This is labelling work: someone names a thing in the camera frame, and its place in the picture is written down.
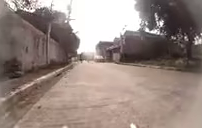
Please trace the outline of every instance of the utility pole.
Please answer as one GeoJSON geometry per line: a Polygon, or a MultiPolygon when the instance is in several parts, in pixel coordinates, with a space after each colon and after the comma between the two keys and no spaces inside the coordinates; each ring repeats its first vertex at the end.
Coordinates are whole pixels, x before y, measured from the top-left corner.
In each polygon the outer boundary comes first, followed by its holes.
{"type": "MultiPolygon", "coordinates": [[[[52,11],[53,11],[53,2],[54,2],[54,0],[51,1],[50,13],[52,13],[52,11]]],[[[50,64],[50,57],[49,57],[50,51],[49,51],[49,49],[50,49],[50,32],[52,29],[51,25],[52,25],[52,20],[49,21],[48,27],[47,27],[47,42],[46,42],[46,63],[47,63],[47,65],[50,64]]]]}
{"type": "Polygon", "coordinates": [[[69,22],[71,21],[72,3],[73,3],[73,0],[70,0],[70,4],[68,5],[68,18],[67,18],[67,23],[69,23],[69,22]]]}

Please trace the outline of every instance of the low building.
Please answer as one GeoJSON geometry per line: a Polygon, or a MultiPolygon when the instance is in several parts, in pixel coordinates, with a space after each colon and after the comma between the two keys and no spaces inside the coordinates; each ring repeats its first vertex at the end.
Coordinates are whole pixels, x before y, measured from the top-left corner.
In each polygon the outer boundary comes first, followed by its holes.
{"type": "Polygon", "coordinates": [[[126,31],[107,48],[113,61],[138,61],[157,58],[168,52],[167,40],[144,31],[126,31]]]}
{"type": "Polygon", "coordinates": [[[99,56],[102,56],[105,61],[111,60],[111,54],[107,51],[107,48],[111,47],[114,44],[114,42],[111,41],[100,41],[96,45],[96,54],[99,56]]]}

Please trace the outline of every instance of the sidewalk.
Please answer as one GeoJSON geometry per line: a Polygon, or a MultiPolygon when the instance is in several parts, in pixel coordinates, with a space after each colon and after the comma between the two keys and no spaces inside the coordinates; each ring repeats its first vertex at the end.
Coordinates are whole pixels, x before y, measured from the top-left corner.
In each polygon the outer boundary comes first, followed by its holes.
{"type": "Polygon", "coordinates": [[[66,66],[41,69],[22,78],[0,84],[0,88],[7,92],[0,93],[0,128],[13,128],[32,105],[73,67],[74,64],[71,63],[66,66]]]}
{"type": "Polygon", "coordinates": [[[4,80],[0,82],[0,98],[5,97],[8,95],[10,92],[14,91],[21,85],[24,85],[30,81],[33,81],[45,74],[48,74],[52,71],[55,71],[63,66],[53,66],[53,67],[48,67],[44,69],[40,69],[34,72],[30,72],[25,74],[24,76],[16,79],[9,79],[9,80],[4,80]]]}

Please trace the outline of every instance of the concrete road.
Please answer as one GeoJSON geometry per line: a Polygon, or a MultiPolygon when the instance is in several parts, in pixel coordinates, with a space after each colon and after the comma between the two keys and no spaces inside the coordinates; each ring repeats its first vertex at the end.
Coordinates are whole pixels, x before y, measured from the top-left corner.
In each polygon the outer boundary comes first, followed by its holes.
{"type": "Polygon", "coordinates": [[[15,128],[202,128],[202,75],[83,63],[15,128]]]}

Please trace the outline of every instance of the tree foliage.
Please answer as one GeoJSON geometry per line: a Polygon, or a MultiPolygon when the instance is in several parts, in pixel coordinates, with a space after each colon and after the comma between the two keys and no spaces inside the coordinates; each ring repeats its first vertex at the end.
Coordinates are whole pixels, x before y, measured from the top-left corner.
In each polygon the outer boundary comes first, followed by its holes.
{"type": "Polygon", "coordinates": [[[38,8],[39,0],[6,0],[7,3],[14,5],[16,10],[32,11],[38,8]]]}
{"type": "Polygon", "coordinates": [[[187,57],[192,57],[192,44],[202,37],[202,0],[136,0],[135,8],[143,28],[185,42],[187,57]]]}

